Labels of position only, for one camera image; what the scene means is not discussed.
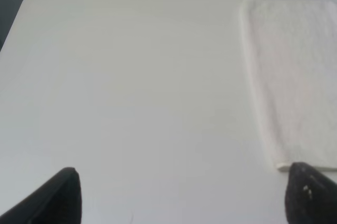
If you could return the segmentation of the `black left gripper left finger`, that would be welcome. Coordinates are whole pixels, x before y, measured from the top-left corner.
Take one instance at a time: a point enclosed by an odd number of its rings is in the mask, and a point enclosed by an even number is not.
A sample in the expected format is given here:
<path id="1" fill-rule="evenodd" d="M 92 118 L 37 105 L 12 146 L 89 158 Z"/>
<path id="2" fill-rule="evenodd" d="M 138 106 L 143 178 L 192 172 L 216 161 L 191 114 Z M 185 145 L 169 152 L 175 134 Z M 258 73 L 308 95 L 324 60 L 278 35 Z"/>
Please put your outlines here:
<path id="1" fill-rule="evenodd" d="M 61 169 L 32 194 L 1 215 L 1 223 L 81 222 L 81 181 L 73 167 Z"/>

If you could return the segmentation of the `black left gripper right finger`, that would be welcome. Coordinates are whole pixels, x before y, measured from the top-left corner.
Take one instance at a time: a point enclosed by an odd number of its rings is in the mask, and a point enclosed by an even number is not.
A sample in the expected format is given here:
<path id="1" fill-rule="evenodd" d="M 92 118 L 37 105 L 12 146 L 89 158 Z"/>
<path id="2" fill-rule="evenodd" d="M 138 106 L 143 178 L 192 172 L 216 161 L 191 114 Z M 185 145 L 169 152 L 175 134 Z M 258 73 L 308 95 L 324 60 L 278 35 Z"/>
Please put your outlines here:
<path id="1" fill-rule="evenodd" d="M 285 192 L 288 223 L 336 223 L 336 182 L 304 162 L 289 169 Z"/>

